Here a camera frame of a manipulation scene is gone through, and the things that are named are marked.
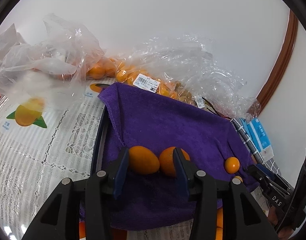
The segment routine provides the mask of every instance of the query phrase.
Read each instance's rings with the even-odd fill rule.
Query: green leaf
[[[15,119],[15,111],[11,114],[9,114],[6,119]]]
[[[40,116],[39,118],[37,118],[33,124],[39,127],[42,127],[42,128],[47,128],[47,125],[43,119],[43,116]]]

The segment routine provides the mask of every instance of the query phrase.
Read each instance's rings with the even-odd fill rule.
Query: barcode sticker
[[[205,107],[204,101],[201,97],[195,97],[195,102],[197,103],[198,108]]]
[[[150,77],[147,77],[143,74],[139,74],[133,82],[133,85],[135,85],[136,87],[147,90],[147,91],[151,91],[153,93],[156,92],[159,84],[160,84],[159,81],[156,81],[156,80],[154,80]]]

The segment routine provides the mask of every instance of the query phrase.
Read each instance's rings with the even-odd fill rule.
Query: wooden trim
[[[289,64],[297,36],[298,24],[299,21],[297,17],[290,10],[289,23],[287,25],[287,30],[281,48],[281,52],[278,55],[278,58],[271,71],[268,81],[265,83],[259,95],[257,96],[257,100],[261,104],[261,111],[267,105],[272,95],[274,94],[275,90],[277,89],[285,73],[287,65]]]

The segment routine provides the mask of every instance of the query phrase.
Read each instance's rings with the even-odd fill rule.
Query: wall
[[[306,31],[301,24],[290,63],[260,120],[283,177],[295,186],[306,154]]]
[[[280,52],[289,9],[282,0],[21,0],[0,33],[15,23],[28,43],[40,42],[50,12],[84,23],[113,52],[163,34],[214,38],[219,65],[247,80],[241,93],[255,97]]]

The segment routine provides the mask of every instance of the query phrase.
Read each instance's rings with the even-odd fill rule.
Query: purple cloth
[[[156,156],[166,148],[184,149],[196,166],[216,179],[229,181],[234,174],[224,169],[231,156],[239,159],[236,173],[248,190],[258,184],[243,168],[252,162],[233,125],[197,107],[125,84],[115,83],[99,98],[106,104],[112,126],[108,128],[103,168],[115,160],[121,147],[141,145]],[[111,226],[146,230],[193,218],[195,203],[179,195],[175,179],[162,173],[142,176],[127,172],[122,194],[109,204]]]

